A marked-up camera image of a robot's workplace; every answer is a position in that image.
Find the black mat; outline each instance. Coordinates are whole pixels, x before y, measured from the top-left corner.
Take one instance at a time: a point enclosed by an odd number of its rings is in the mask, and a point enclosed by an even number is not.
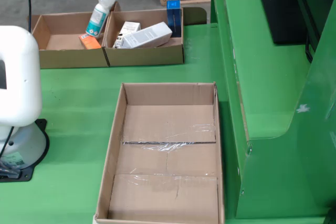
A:
[[[297,0],[262,0],[276,44],[304,44],[306,24]]]

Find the bottle label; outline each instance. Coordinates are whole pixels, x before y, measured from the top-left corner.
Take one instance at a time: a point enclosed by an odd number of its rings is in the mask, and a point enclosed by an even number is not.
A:
[[[17,167],[25,164],[19,152],[3,155],[1,162],[8,167]]]
[[[94,9],[90,18],[88,28],[86,29],[86,33],[94,37],[97,36],[101,30],[102,25],[104,24],[105,18],[105,13]]]

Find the green work surface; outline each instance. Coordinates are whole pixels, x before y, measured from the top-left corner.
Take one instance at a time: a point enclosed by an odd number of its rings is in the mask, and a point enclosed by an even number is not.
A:
[[[89,224],[121,82],[214,82],[227,101],[218,28],[185,27],[185,64],[42,70],[50,149],[29,182],[0,184],[1,223]]]
[[[261,0],[226,0],[250,139],[284,134],[310,67],[304,45],[273,43]]]

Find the white box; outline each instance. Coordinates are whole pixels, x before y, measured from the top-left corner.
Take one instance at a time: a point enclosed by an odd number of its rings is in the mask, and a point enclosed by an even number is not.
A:
[[[126,21],[123,24],[112,48],[120,48],[120,44],[125,35],[135,33],[136,31],[139,30],[141,30],[140,23]]]
[[[165,22],[124,36],[120,48],[154,48],[169,41],[172,31]]]

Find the empty cardboard box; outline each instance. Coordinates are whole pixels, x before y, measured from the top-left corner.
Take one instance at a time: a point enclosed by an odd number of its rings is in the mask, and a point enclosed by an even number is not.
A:
[[[119,4],[116,3],[112,10],[119,11]],[[86,50],[79,40],[91,15],[92,12],[34,15],[32,35],[38,43],[41,68],[108,66],[102,48]],[[98,38],[100,44],[102,39],[103,34]]]
[[[96,223],[224,223],[213,83],[124,83]]]
[[[126,21],[140,23],[141,29],[161,22],[167,24],[167,11],[161,9],[111,13],[106,24],[106,33],[104,34],[102,43],[111,66],[183,64],[183,19],[182,36],[180,38],[170,38],[169,42],[159,47],[134,49],[112,48],[119,31]]]

